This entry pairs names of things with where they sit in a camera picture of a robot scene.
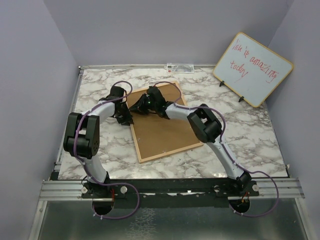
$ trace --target red handwritten text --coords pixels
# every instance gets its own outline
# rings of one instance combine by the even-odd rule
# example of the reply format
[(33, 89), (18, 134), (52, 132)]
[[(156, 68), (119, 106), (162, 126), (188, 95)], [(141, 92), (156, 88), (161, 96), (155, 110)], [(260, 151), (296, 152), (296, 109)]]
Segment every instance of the red handwritten text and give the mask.
[(245, 51), (244, 51), (244, 58), (246, 59), (247, 56), (249, 55), (249, 50), (247, 50), (247, 47), (245, 47)]
[(271, 67), (270, 65), (265, 64), (260, 59), (255, 58), (254, 56), (250, 59), (250, 62), (253, 65), (258, 66), (260, 68), (260, 70), (263, 71), (271, 79), (270, 81), (266, 80), (266, 82), (268, 84), (271, 83), (277, 77), (277, 74), (279, 73), (277, 71), (271, 70), (270, 69), (270, 67)]
[(232, 49), (241, 52), (242, 51), (242, 45), (241, 44), (237, 44), (238, 42), (239, 42), (239, 39), (236, 40), (236, 43), (235, 43), (236, 45), (234, 45)]
[(230, 65), (231, 69), (234, 69), (234, 70), (238, 71), (239, 73), (241, 73), (241, 77), (237, 81), (235, 81), (235, 83), (238, 82), (240, 79), (242, 79), (245, 75), (248, 74), (248, 71), (246, 72), (246, 69), (244, 69), (245, 64), (242, 64), (241, 66), (236, 65), (234, 60), (232, 62), (230, 62), (230, 64), (231, 64)]

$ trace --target white arm segment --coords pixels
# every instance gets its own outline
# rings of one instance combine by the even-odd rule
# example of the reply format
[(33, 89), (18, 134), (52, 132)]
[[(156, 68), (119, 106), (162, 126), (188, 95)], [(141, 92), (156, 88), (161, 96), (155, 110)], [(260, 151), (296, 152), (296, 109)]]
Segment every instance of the white arm segment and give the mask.
[[(230, 156), (232, 157), (232, 159), (237, 161), (235, 154), (231, 151), (229, 146), (226, 144), (224, 137), (222, 137), (222, 143), (226, 148), (226, 150), (228, 151), (228, 153), (230, 154)], [(223, 149), (220, 143), (220, 136), (218, 136), (215, 139), (215, 143), (207, 142), (206, 144), (214, 151), (215, 155), (218, 157), (218, 159), (222, 163), (225, 173), (229, 178), (236, 180), (238, 177), (240, 177), (244, 173), (242, 169), (234, 165), (232, 161), (229, 159), (228, 155), (226, 154), (225, 150)]]
[[(93, 112), (89, 113), (88, 115), (95, 115), (99, 116), (99, 122), (100, 124), (103, 123), (107, 118), (113, 116), (115, 114), (115, 104), (113, 102), (106, 103), (105, 105), (102, 105), (98, 107)], [(104, 167), (101, 164), (101, 161), (98, 157), (98, 155), (95, 155), (92, 157), (92, 159), (83, 158), (85, 162), (85, 166), (89, 173), (100, 183), (103, 183), (106, 179), (107, 172), (104, 169)], [(92, 179), (88, 179), (91, 183), (96, 183)]]
[(88, 114), (88, 116), (95, 115), (100, 117), (100, 123), (104, 122), (107, 118), (113, 116), (115, 114), (115, 104), (113, 102), (106, 103), (105, 105), (102, 105), (98, 107), (96, 110), (92, 111)]
[[(91, 159), (83, 158), (85, 162), (86, 169), (88, 172), (100, 183), (103, 183), (106, 179), (107, 172), (101, 164), (100, 158), (98, 155), (93, 156)], [(96, 183), (91, 178), (88, 179), (88, 182)]]
[(180, 120), (188, 121), (187, 116), (190, 113), (193, 113), (195, 110), (177, 108), (175, 105), (171, 104), (166, 108), (165, 113), (167, 114), (169, 119), (180, 119)]
[[(180, 119), (180, 120), (184, 120), (187, 122), (188, 122), (187, 116), (189, 114), (193, 113), (194, 111), (195, 110), (177, 108), (173, 104), (168, 106), (167, 109), (165, 110), (169, 119)], [(229, 146), (225, 143), (224, 139), (222, 139), (222, 140), (223, 140), (223, 145), (227, 149), (227, 151), (230, 154), (230, 156), (232, 157), (232, 159), (237, 161), (234, 153), (231, 151)], [(237, 179), (238, 177), (240, 177), (244, 173), (244, 171), (242, 169), (240, 169), (239, 167), (234, 165), (232, 163), (232, 161), (229, 159), (228, 155), (226, 154), (226, 152), (224, 151), (224, 149), (220, 143), (220, 137), (217, 137), (215, 139), (215, 143), (207, 142), (206, 144), (214, 151), (215, 155), (218, 157), (219, 161), (222, 163), (222, 165), (225, 169), (225, 172), (229, 178)]]

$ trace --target screw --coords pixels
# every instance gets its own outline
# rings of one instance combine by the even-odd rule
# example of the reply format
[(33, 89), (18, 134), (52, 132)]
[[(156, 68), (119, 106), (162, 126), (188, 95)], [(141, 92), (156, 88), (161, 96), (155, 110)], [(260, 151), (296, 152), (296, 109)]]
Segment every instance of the screw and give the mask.
[(218, 192), (220, 192), (220, 187), (219, 187), (218, 185), (215, 185), (215, 186), (213, 187), (213, 190), (214, 190), (216, 193), (218, 193)]
[(259, 186), (257, 184), (253, 185), (252, 186), (252, 190), (255, 191), (255, 192), (258, 192), (259, 191)]
[(125, 194), (127, 191), (128, 191), (128, 189), (127, 189), (126, 186), (122, 186), (122, 187), (120, 188), (120, 192), (121, 192), (122, 194)]
[(88, 192), (88, 189), (84, 186), (81, 188), (81, 193), (86, 194)]

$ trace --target whiteboard frame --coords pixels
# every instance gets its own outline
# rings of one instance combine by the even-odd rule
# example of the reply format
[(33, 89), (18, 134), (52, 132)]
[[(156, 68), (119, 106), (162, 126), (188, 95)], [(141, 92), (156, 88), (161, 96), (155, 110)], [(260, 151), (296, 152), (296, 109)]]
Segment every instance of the whiteboard frame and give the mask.
[[(266, 99), (267, 97), (269, 97), (269, 95), (279, 86), (279, 84), (291, 73), (291, 71), (294, 69), (294, 64), (290, 61), (288, 61), (287, 59), (285, 59), (284, 57), (280, 56), (279, 54), (277, 54), (276, 52), (272, 51), (271, 49), (267, 48), (266, 46), (262, 45), (260, 42), (254, 40), (252, 37), (248, 36), (247, 34), (243, 33), (243, 32), (238, 32), (234, 39), (232, 40), (232, 42), (230, 43), (230, 45), (228, 46), (228, 48), (225, 50), (225, 52), (223, 53), (222, 57), (219, 59), (218, 63), (216, 64), (215, 68), (213, 69), (213, 76), (218, 79), (220, 82), (222, 82), (222, 80), (217, 77), (215, 75), (215, 69), (216, 67), (219, 65), (220, 61), (223, 59), (223, 57), (225, 56), (225, 54), (228, 52), (229, 48), (233, 45), (234, 41), (237, 39), (238, 35), (245, 35), (247, 38), (251, 39), (252, 41), (256, 42), (257, 44), (259, 44), (260, 46), (264, 47), (265, 49), (267, 49), (268, 51), (270, 51), (271, 53), (277, 55), (279, 58), (283, 59), (284, 61), (286, 61), (287, 63), (289, 63), (291, 65), (291, 69), (290, 71), (279, 81), (279, 83), (269, 92), (269, 94), (258, 104), (258, 105), (253, 105), (251, 102), (247, 101), (246, 98), (244, 98), (243, 100), (245, 100), (248, 104), (250, 104), (252, 107), (257, 108), (259, 107)], [(228, 88), (230, 88), (233, 92), (235, 92), (238, 96), (243, 97), (241, 94), (239, 94), (237, 91), (235, 91), (232, 87), (230, 87), (226, 82), (224, 82), (224, 85), (226, 85)]]

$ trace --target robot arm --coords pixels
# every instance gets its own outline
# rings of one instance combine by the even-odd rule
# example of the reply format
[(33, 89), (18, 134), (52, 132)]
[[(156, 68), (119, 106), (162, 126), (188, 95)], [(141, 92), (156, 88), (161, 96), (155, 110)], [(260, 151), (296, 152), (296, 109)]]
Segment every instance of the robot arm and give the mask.
[[(105, 101), (122, 97), (124, 92), (125, 90), (123, 88), (113, 86), (110, 95), (100, 99), (98, 105), (101, 105), (101, 103)], [(159, 89), (155, 86), (151, 86), (147, 90), (147, 94), (143, 94), (141, 98), (130, 107), (130, 111), (143, 115), (147, 115), (149, 110), (155, 111), (161, 118), (188, 121), (197, 138), (201, 142), (206, 143), (217, 155), (227, 176), (234, 181), (234, 187), (236, 189), (241, 191), (250, 182), (250, 174), (233, 164), (224, 151), (222, 144), (233, 159), (236, 159), (228, 145), (225, 142), (220, 142), (219, 138), (222, 133), (222, 125), (211, 110), (183, 109), (182, 106), (178, 104), (175, 105), (173, 102), (166, 101)], [(99, 125), (109, 117), (116, 118), (118, 123), (122, 125), (133, 124), (130, 111), (126, 102), (109, 102), (89, 113), (81, 125), (81, 129), (86, 129), (86, 133), (78, 135), (76, 145), (77, 154), (84, 160), (84, 163), (81, 163), (86, 165), (86, 169), (90, 174), (101, 183), (108, 183), (110, 178), (108, 172), (104, 170), (98, 156), (96, 156), (100, 144)], [(75, 112), (70, 113), (68, 116), (63, 148), (66, 152), (69, 152), (71, 156), (75, 156), (73, 147), (76, 129), (82, 116), (83, 113)]]
[[(133, 124), (132, 116), (126, 105), (126, 102), (106, 101), (122, 97), (125, 90), (119, 86), (113, 86), (110, 90), (110, 95), (99, 100), (96, 107), (90, 112), (84, 119), (81, 130), (85, 130), (85, 133), (80, 132), (77, 139), (76, 152), (84, 162), (81, 164), (86, 166), (88, 172), (100, 183), (108, 183), (109, 175), (108, 172), (103, 168), (97, 152), (100, 145), (100, 123), (104, 122), (107, 118), (116, 118), (118, 123), (121, 125)], [(71, 156), (74, 154), (74, 142), (76, 129), (82, 116), (86, 113), (72, 112), (68, 116), (66, 131), (63, 140), (63, 149), (69, 152)]]
[(222, 144), (224, 144), (228, 152), (231, 154), (232, 158), (236, 159), (236, 156), (231, 151), (229, 146), (226, 144), (224, 137), (223, 137), (223, 142), (220, 142), (220, 139), (219, 139), (220, 134), (213, 141), (207, 141), (205, 139), (206, 138), (205, 136), (204, 137), (201, 136), (202, 135), (201, 133), (202, 131), (200, 130), (201, 127), (203, 130), (203, 134), (206, 134), (205, 133), (206, 123), (202, 122), (201, 119), (203, 118), (200, 119), (200, 117), (197, 114), (197, 111), (200, 112), (200, 109), (194, 109), (194, 110), (183, 109), (183, 108), (179, 108), (179, 104), (176, 104), (176, 105), (171, 104), (167, 107), (167, 109), (165, 110), (165, 113), (169, 119), (179, 119), (179, 120), (189, 121), (191, 126), (193, 126), (192, 129), (196, 134), (196, 136), (198, 137), (198, 139), (203, 143), (206, 143), (213, 150), (215, 155), (218, 157), (218, 159), (220, 160), (220, 162), (222, 163), (225, 169), (227, 176), (234, 180), (241, 177), (244, 171), (231, 162), (231, 160), (229, 159), (228, 155), (226, 154), (226, 152), (222, 147)]

